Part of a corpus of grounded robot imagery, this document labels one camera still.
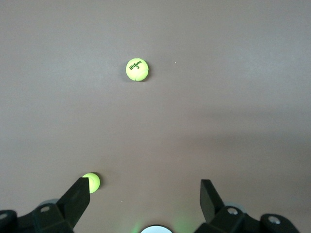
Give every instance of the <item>yellow tennis ball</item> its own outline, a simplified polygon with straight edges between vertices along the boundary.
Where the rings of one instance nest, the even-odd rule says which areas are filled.
[[[127,63],[125,71],[131,80],[142,81],[147,77],[149,68],[144,60],[134,58]]]
[[[89,184],[89,193],[94,193],[99,188],[101,181],[98,177],[98,175],[94,173],[88,173],[83,176],[83,178],[88,178],[88,184]]]

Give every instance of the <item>black plastic part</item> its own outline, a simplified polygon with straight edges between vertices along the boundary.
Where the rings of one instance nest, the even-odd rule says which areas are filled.
[[[0,217],[0,229],[3,232],[8,232],[14,229],[17,221],[17,215],[14,210],[1,210]]]
[[[285,217],[265,214],[260,221],[236,207],[225,206],[210,180],[201,180],[201,209],[206,220],[195,233],[299,233]],[[278,224],[269,220],[274,216]]]
[[[73,233],[90,201],[88,178],[79,178],[56,204],[44,204],[17,218],[0,211],[0,233]]]
[[[63,218],[57,205],[45,204],[36,208],[33,212],[35,232],[37,233],[73,233],[72,227]]]
[[[225,206],[210,180],[201,180],[200,205],[207,223]]]
[[[64,219],[72,228],[77,224],[90,201],[88,178],[77,182],[56,203]]]
[[[279,224],[272,223],[269,220],[269,217],[271,216],[279,219]],[[297,228],[287,218],[281,215],[265,214],[261,216],[260,221],[262,222],[263,226],[265,226],[265,228],[272,233],[299,233]]]
[[[230,214],[228,209],[233,208],[237,214]],[[210,225],[222,230],[226,233],[237,233],[242,229],[244,222],[244,213],[235,207],[226,206],[222,208],[215,218],[210,222]]]

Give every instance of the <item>green light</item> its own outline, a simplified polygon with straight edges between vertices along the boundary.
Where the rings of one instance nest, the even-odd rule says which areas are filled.
[[[194,220],[191,217],[186,217],[186,215],[181,215],[175,218],[173,222],[174,230],[178,233],[189,233],[194,232],[198,227],[194,224]]]
[[[101,184],[101,181],[98,177],[98,175],[94,173],[88,173],[83,176],[83,178],[88,178],[89,183],[89,193],[94,193],[99,188],[99,185]]]
[[[139,233],[139,231],[142,228],[142,223],[137,222],[134,226],[134,228],[131,230],[131,233]]]

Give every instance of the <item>table surface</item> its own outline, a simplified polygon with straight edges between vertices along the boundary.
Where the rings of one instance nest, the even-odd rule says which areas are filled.
[[[203,221],[200,180],[311,232],[311,1],[0,2],[0,209],[81,176],[77,233]],[[127,62],[150,73],[134,82]]]

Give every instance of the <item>led light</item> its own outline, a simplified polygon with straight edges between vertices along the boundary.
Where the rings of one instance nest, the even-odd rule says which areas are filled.
[[[172,231],[170,231],[166,227],[154,225],[145,228],[141,233],[172,233]]]

